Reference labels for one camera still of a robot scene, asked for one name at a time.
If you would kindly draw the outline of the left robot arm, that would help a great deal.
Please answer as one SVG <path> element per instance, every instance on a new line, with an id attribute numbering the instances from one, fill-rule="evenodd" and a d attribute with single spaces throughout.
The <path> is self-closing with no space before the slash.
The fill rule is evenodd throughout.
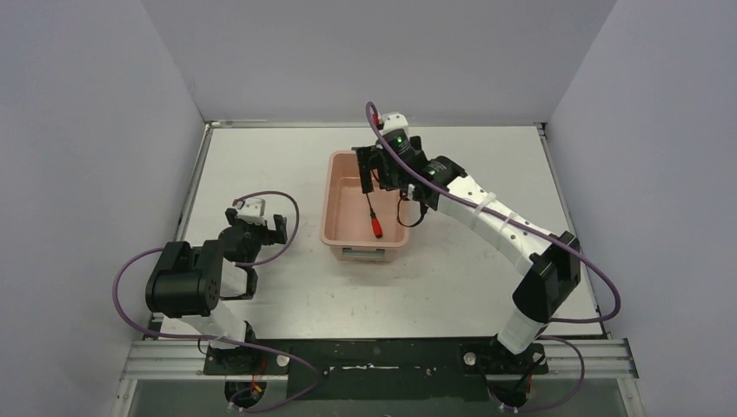
<path id="1" fill-rule="evenodd" d="M 275 214 L 268 221 L 256 202 L 227 208 L 225 217 L 228 226 L 215 240 L 196 247 L 186 241 L 164 246 L 147 282 L 145 301 L 151 312 L 212 335 L 209 345 L 225 349 L 225 365 L 236 374 L 247 374 L 258 361 L 257 349 L 247 343 L 255 341 L 255 334 L 225 302 L 250 300 L 256 294 L 253 264 L 262 247 L 288 242 L 287 219 Z"/>

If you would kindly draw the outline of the red black screwdriver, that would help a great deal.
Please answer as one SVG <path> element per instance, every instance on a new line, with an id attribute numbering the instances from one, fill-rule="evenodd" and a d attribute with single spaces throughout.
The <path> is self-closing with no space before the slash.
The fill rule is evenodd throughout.
<path id="1" fill-rule="evenodd" d="M 369 195 L 366 194 L 365 196 L 366 196 L 366 199 L 367 199 L 367 204 L 368 204 L 368 209 L 369 209 L 369 217 L 370 217 L 370 221 L 371 221 L 372 232 L 373 232 L 374 237 L 376 239 L 381 239 L 381 238 L 383 238 L 383 230 L 382 230 L 381 223 L 378 220 L 378 217 L 376 215 L 375 209 L 373 207 L 373 204 L 372 204 L 372 202 L 370 200 Z"/>

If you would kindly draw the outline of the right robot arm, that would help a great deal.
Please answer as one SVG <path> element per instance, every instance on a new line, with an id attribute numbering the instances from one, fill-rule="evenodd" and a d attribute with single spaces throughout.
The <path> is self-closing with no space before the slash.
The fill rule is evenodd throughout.
<path id="1" fill-rule="evenodd" d="M 419 202 L 422 213 L 432 209 L 457 220 L 521 275 L 512 293 L 512 313 L 489 349 L 497 370 L 515 370 L 524 361 L 524 351 L 581 282 L 577 238 L 568 231 L 555 235 L 537 228 L 484 190 L 456 162 L 446 156 L 427 158 L 420 137 L 407 136 L 401 129 L 354 152 L 363 193 L 397 190 L 401 197 Z"/>

